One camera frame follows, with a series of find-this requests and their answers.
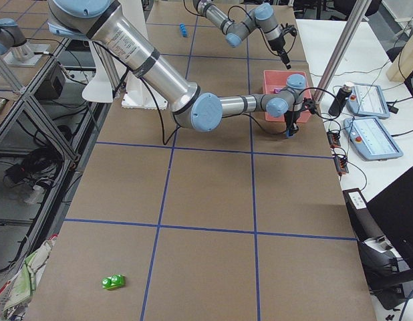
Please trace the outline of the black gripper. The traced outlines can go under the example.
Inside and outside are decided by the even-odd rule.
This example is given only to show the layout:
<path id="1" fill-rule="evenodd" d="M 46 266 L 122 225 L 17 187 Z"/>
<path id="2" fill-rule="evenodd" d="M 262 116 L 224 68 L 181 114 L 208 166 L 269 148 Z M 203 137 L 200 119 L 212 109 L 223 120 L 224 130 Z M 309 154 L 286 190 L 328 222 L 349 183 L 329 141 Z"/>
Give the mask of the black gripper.
<path id="1" fill-rule="evenodd" d="M 297 36 L 297 30 L 294 25 L 285 25 L 278 23 L 270 23 L 267 26 L 267 41 L 270 48 L 276 51 L 281 58 L 281 61 L 287 69 L 291 69 L 291 62 L 287 51 L 285 50 L 285 39 L 284 36 L 290 33 L 293 37 Z"/>
<path id="2" fill-rule="evenodd" d="M 315 114 L 317 111 L 316 102 L 311 98 L 304 98 L 298 105 L 292 105 L 286 113 L 284 113 L 284 120 L 286 123 L 285 135 L 287 138 L 291 138 L 291 131 L 294 135 L 298 132 L 297 121 L 302 114 Z"/>

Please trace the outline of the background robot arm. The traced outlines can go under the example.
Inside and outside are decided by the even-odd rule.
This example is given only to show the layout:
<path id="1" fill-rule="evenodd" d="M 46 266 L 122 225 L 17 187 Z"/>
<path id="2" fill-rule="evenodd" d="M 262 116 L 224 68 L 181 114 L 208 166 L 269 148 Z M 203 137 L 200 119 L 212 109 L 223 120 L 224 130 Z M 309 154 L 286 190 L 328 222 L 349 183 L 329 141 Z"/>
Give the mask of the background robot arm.
<path id="1" fill-rule="evenodd" d="M 0 56 L 9 66 L 33 67 L 43 54 L 48 53 L 49 45 L 31 43 L 15 20 L 0 19 Z"/>

